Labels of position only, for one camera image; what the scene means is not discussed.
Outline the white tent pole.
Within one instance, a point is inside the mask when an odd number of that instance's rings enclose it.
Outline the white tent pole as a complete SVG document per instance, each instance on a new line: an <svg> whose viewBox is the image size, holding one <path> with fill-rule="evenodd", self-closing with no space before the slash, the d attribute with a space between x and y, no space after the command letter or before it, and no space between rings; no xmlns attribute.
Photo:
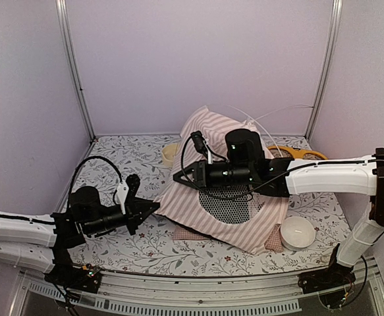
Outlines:
<svg viewBox="0 0 384 316"><path fill-rule="evenodd" d="M254 118L252 117L251 115L249 115L247 112L243 111L242 109L239 109L238 107L235 107L235 106L232 106L232 105L223 105L224 107L228 107L230 109L234 109L235 111L238 111L239 113L243 114L243 115L246 115L246 117L248 119L250 119L251 121L255 122L264 132L266 135L269 136L270 140L273 142L274 144L274 149L276 149L278 151L278 153L280 154L280 157L283 158L283 154L281 153L281 149L279 149L279 146L277 145L277 142L273 139L273 136L267 131L267 129L260 124L259 120L262 119L262 118L265 118L265 117L268 117L274 113L278 113L280 111L285 111L287 109L313 109L314 106L311 106L311 105L305 105L305 104L296 104L296 105L289 105L289 106L286 106L286 107L282 107L280 109L275 109L275 110L272 110L270 112L267 112L267 113L264 113L263 115L260 115L258 118Z"/></svg>

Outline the pink gingham cushion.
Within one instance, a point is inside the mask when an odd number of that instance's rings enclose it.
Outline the pink gingham cushion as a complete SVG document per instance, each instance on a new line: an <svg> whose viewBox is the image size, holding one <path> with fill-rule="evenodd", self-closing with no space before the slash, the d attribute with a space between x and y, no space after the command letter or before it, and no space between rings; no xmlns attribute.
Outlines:
<svg viewBox="0 0 384 316"><path fill-rule="evenodd" d="M283 252L284 248L281 241L280 227L280 224L276 224L274 226L273 230L271 231L268 239L264 244L265 249L277 253ZM211 236L199 233L195 230L192 230L191 228L176 226L175 231L173 232L172 239L202 241L211 239Z"/></svg>

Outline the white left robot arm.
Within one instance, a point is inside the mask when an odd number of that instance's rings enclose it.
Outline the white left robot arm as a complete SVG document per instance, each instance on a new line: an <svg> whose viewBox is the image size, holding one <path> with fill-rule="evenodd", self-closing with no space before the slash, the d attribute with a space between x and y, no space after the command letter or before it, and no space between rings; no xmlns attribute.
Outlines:
<svg viewBox="0 0 384 316"><path fill-rule="evenodd" d="M131 174L119 183L113 204L102 204L93 186L70 190L66 210L50 215L18 215L0 211L0 262L54 276L65 286L79 279L69 249L120 227L134 235L159 208L156 201L137 197L140 178Z"/></svg>

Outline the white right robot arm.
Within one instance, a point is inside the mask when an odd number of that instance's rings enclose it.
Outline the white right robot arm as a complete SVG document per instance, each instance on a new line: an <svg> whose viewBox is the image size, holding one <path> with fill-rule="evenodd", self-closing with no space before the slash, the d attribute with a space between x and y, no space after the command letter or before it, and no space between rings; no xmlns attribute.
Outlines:
<svg viewBox="0 0 384 316"><path fill-rule="evenodd" d="M335 248L328 268L322 271L321 281L328 287L345 279L347 271L384 233L384 148L377 148L373 155L348 160L268 159L258 133L241 128L226 134L227 156L211 161L214 152L201 132L192 132L188 140L204 159L182 165L173 180L203 194L210 189L239 185L250 187L250 193L277 198L310 192L370 197L366 215Z"/></svg>

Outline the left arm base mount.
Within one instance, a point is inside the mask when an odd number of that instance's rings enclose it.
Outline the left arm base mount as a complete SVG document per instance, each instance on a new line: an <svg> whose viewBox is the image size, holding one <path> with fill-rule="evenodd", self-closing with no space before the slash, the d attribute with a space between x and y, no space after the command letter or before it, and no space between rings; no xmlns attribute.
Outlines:
<svg viewBox="0 0 384 316"><path fill-rule="evenodd" d="M57 264L49 273L44 274L47 282L62 286L64 289L80 290L97 294L102 274L98 266L91 264L81 267Z"/></svg>

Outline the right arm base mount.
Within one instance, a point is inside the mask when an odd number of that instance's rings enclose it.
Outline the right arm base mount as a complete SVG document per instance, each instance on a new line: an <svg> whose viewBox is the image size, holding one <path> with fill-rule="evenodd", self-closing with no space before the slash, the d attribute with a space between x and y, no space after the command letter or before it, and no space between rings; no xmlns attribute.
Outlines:
<svg viewBox="0 0 384 316"><path fill-rule="evenodd" d="M324 269L301 273L298 275L298 286L304 294L328 290L356 280L352 268L327 267Z"/></svg>

